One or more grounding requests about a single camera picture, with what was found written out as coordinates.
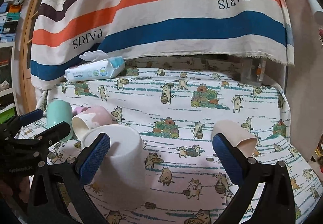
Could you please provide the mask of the person's left hand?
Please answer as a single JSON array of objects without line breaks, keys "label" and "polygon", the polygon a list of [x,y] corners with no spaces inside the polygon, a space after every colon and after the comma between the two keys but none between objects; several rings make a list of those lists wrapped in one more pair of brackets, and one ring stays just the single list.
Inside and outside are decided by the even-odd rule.
[{"label": "person's left hand", "polygon": [[[19,184],[18,189],[20,190],[19,198],[24,202],[27,203],[29,200],[29,192],[30,192],[30,181],[29,177],[23,177]],[[3,197],[8,198],[13,195],[12,188],[3,180],[1,180],[1,194]]]}]

